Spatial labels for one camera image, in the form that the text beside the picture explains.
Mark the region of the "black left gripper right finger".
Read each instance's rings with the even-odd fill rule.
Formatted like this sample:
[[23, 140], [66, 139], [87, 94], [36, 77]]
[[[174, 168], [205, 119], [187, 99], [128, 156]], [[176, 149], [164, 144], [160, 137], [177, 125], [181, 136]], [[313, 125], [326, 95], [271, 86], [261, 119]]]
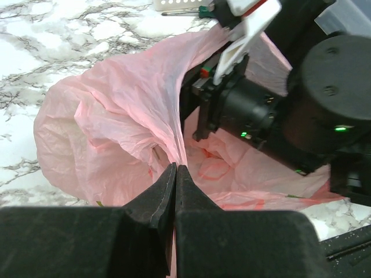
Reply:
[[176, 177], [178, 277], [329, 277], [310, 220], [297, 211], [225, 211], [181, 165]]

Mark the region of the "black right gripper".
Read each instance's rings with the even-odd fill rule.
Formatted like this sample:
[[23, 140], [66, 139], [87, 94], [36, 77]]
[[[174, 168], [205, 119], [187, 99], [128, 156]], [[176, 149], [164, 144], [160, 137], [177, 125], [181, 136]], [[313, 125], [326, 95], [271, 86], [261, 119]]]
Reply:
[[184, 76], [180, 90], [180, 123], [198, 109], [194, 140], [200, 141], [223, 129], [234, 137], [250, 142], [264, 142], [274, 126], [277, 105], [282, 96], [247, 79], [249, 56], [233, 66], [232, 71], [214, 85], [220, 54], [190, 69]]

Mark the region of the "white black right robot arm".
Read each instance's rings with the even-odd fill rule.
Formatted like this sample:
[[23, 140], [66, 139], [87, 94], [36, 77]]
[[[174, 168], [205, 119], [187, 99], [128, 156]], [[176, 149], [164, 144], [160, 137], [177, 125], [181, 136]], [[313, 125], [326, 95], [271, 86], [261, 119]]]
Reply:
[[[316, 17], [331, 1], [211, 1], [230, 37], [189, 70], [180, 119], [199, 109], [193, 138], [223, 129], [308, 175], [330, 166], [330, 191], [370, 205], [370, 39], [325, 34]], [[291, 66], [281, 97], [248, 80], [250, 48], [266, 34]]]

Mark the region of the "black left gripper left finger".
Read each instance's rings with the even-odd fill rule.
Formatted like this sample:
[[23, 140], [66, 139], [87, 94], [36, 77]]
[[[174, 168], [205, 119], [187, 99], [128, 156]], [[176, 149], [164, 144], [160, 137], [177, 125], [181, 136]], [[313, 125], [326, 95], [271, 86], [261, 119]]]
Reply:
[[177, 166], [122, 207], [4, 207], [2, 277], [166, 277]]

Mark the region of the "pink plastic bag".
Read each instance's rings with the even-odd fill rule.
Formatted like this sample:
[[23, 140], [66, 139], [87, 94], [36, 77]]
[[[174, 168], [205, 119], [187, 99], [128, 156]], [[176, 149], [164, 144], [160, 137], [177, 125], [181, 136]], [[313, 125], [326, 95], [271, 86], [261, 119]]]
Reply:
[[34, 122], [46, 179], [92, 205], [122, 207], [175, 164], [225, 211], [297, 211], [333, 200], [324, 169], [301, 179], [224, 131], [194, 142], [196, 114], [181, 129], [182, 75], [226, 40], [220, 27], [188, 32], [53, 85]]

